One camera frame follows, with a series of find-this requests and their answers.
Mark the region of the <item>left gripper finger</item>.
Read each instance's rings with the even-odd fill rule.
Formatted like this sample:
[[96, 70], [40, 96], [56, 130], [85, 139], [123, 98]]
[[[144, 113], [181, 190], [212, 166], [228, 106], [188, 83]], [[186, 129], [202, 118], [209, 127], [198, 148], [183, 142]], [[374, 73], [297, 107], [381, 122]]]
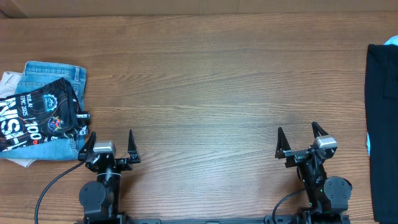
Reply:
[[86, 161], [88, 158], [88, 155], [93, 152], [93, 148], [96, 142], [96, 132], [93, 131], [85, 145], [80, 149], [78, 153], [78, 160], [79, 161]]
[[127, 152], [129, 154], [131, 164], [138, 164], [141, 162], [141, 158], [139, 157], [139, 152], [137, 150], [137, 146], [134, 141], [133, 132], [131, 129], [129, 130]]

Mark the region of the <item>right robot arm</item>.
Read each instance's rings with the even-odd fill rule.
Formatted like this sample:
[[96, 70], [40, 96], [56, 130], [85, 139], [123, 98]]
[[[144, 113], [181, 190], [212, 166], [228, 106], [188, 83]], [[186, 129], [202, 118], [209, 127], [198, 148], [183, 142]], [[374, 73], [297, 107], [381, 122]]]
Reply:
[[323, 163], [331, 159], [337, 148], [336, 139], [328, 134], [316, 121], [312, 122], [314, 142], [307, 149], [293, 151], [281, 127], [277, 131], [275, 158], [285, 159], [286, 168], [296, 168], [303, 188], [281, 199], [272, 211], [272, 222], [278, 223], [277, 209], [286, 200], [305, 192], [309, 206], [300, 208], [295, 215], [284, 218], [284, 223], [333, 224], [349, 223], [348, 200], [353, 189], [345, 178], [327, 176]]

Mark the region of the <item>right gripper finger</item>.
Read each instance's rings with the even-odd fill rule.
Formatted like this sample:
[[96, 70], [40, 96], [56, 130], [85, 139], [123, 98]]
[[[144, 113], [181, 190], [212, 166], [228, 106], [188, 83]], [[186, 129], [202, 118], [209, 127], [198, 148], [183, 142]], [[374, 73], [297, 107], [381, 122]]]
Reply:
[[292, 152], [292, 150], [290, 148], [289, 142], [285, 136], [285, 133], [284, 133], [282, 127], [278, 127], [275, 158], [277, 158], [277, 159], [286, 158], [286, 155], [291, 152]]
[[312, 122], [312, 130], [314, 138], [328, 135], [328, 133], [316, 121]]

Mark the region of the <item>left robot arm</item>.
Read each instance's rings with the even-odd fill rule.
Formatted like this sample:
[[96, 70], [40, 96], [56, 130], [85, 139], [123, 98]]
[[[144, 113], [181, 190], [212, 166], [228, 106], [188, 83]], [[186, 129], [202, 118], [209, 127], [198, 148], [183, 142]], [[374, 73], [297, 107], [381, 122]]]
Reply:
[[141, 162], [132, 131], [127, 153], [128, 157], [117, 158], [114, 143], [97, 141], [95, 132], [80, 149], [78, 160], [96, 174], [96, 180], [87, 182], [79, 193], [84, 223], [132, 223], [132, 218], [119, 210], [122, 172], [133, 170], [133, 165]]

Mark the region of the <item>black t-shirt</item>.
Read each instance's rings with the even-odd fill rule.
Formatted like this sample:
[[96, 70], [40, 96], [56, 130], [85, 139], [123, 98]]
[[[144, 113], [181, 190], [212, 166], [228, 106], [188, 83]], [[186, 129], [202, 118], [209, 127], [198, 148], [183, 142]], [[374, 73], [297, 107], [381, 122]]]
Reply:
[[366, 124], [374, 219], [397, 223], [397, 46], [368, 46]]

